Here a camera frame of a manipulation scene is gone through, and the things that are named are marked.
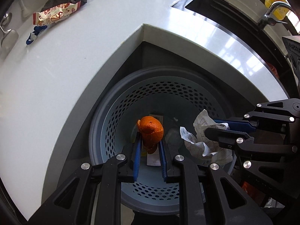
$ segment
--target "crumpled white paper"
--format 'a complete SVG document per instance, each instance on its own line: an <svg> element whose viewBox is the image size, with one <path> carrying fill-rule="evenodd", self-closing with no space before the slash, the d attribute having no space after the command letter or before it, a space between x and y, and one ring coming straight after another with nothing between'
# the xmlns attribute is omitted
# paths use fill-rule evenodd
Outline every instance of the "crumpled white paper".
<svg viewBox="0 0 300 225"><path fill-rule="evenodd" d="M211 141L205 137L204 131L207 128L227 129L228 123L217 124L212 120L204 109L195 119L193 126L197 138L189 133L184 127L180 127L181 138L184 139L186 148L193 157L211 161L219 165L225 165L232 161L232 151L219 147L217 141Z"/></svg>

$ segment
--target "orange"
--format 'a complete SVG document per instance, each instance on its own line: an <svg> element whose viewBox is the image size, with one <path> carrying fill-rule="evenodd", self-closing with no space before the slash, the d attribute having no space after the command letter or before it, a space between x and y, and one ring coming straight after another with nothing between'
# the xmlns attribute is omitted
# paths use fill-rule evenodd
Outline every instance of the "orange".
<svg viewBox="0 0 300 225"><path fill-rule="evenodd" d="M164 135L164 129L160 121L151 116L145 116L137 121L137 126L142 134L144 148L148 154L156 151L158 142Z"/></svg>

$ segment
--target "window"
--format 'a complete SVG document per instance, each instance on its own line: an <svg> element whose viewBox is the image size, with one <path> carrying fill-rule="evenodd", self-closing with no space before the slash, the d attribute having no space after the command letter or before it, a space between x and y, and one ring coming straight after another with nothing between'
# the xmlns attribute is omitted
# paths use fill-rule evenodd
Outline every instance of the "window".
<svg viewBox="0 0 300 225"><path fill-rule="evenodd" d="M287 14L288 19L290 20L290 22L292 23L292 25L295 27L296 31L299 33L300 32L300 21L298 19L298 17L296 16L295 13L293 13L292 11L289 11Z"/></svg>

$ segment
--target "kitchen sink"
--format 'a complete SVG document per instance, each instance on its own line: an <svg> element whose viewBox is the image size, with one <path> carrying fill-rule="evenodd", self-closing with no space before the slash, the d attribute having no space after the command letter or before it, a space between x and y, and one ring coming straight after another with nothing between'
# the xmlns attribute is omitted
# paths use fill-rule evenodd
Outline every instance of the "kitchen sink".
<svg viewBox="0 0 300 225"><path fill-rule="evenodd" d="M263 63L270 63L276 68L279 81L290 98L299 98L295 78L285 55L245 14L224 0L180 0L172 7L192 13L215 26L217 24L226 33L235 35L237 40L261 58Z"/></svg>

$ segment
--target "chrome faucet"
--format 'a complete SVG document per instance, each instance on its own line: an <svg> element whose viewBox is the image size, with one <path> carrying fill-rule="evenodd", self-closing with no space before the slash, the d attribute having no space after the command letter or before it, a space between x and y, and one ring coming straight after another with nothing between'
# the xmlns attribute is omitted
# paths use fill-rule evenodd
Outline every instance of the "chrome faucet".
<svg viewBox="0 0 300 225"><path fill-rule="evenodd" d="M278 7L285 7L288 8L289 10L293 11L292 7L290 4L282 2L282 1L277 1L273 2L267 12L260 18L258 22L258 26L260 29L264 29L266 25L271 25L274 26L275 24L287 24L286 22L282 22L279 20L275 20L271 17L272 13L277 9Z"/></svg>

